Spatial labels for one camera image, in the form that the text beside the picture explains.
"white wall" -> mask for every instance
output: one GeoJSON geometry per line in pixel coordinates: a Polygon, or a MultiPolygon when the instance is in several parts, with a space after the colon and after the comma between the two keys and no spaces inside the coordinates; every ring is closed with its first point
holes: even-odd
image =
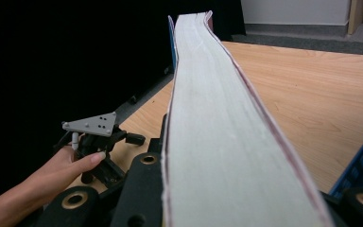
{"type": "Polygon", "coordinates": [[[351,0],[241,0],[245,24],[345,26],[351,0]]]}

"black machine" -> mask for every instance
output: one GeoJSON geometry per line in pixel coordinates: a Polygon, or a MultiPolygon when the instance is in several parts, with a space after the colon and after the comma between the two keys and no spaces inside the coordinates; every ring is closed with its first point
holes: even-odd
{"type": "MultiPolygon", "coordinates": [[[[122,140],[141,146],[145,143],[144,135],[122,131],[115,123],[115,113],[63,123],[67,133],[54,149],[71,143],[78,158],[105,150],[107,157],[96,168],[83,173],[81,180],[90,183],[97,178],[108,189],[98,194],[87,185],[71,187],[19,226],[162,227],[160,160],[165,117],[160,138],[150,140],[147,152],[135,156],[127,172],[111,160],[109,151],[122,140]]],[[[363,226],[363,187],[345,189],[340,199],[320,193],[337,227],[363,226]]]]}

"hand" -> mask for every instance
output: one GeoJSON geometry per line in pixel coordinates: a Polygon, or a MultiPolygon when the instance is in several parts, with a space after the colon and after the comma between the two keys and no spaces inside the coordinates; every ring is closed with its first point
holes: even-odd
{"type": "Polygon", "coordinates": [[[81,173],[96,167],[105,152],[90,154],[74,162],[71,147],[60,149],[25,181],[0,196],[0,226],[14,226],[33,211],[52,201],[81,173]]]}

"wooden table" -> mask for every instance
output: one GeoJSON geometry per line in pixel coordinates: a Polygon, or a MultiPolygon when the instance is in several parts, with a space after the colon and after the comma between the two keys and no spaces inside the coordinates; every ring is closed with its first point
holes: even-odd
{"type": "MultiPolygon", "coordinates": [[[[363,55],[223,42],[291,141],[320,191],[329,192],[363,144],[363,55]]],[[[172,81],[120,126],[143,134],[141,147],[118,143],[125,171],[159,138],[172,81]]],[[[82,184],[76,179],[70,186],[82,184]]],[[[95,181],[99,192],[105,186],[95,181]]]]}

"gray floor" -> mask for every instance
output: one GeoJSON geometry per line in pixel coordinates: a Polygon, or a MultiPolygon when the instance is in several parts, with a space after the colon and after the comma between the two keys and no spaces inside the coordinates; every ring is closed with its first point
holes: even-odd
{"type": "MultiPolygon", "coordinates": [[[[353,35],[347,34],[346,26],[246,25],[246,31],[246,36],[233,35],[233,41],[363,55],[363,23],[353,35]]],[[[120,106],[116,110],[119,123],[137,111],[172,79],[173,74],[169,73],[136,103],[126,102],[120,106]]]]}

